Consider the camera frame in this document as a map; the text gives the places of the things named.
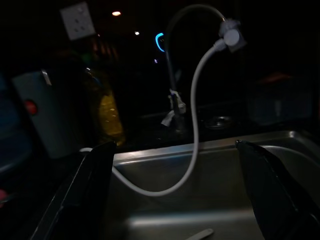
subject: stainless steel sink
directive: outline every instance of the stainless steel sink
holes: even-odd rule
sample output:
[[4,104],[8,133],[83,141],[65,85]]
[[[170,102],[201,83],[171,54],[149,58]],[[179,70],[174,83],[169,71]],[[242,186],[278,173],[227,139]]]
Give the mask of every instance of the stainless steel sink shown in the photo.
[[[262,240],[246,195],[235,140],[247,140],[278,156],[320,206],[320,148],[295,131],[279,131],[204,142],[194,172],[176,192],[146,197],[112,176],[101,239],[185,240],[202,230],[206,239]],[[185,173],[192,144],[119,153],[114,164],[139,187],[160,191]]]

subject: power outlet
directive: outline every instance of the power outlet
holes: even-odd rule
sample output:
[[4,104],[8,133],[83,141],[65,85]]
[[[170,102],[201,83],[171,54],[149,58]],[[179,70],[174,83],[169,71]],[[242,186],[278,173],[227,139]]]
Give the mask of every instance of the power outlet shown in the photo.
[[76,40],[96,33],[88,5],[81,2],[60,10],[70,40]]

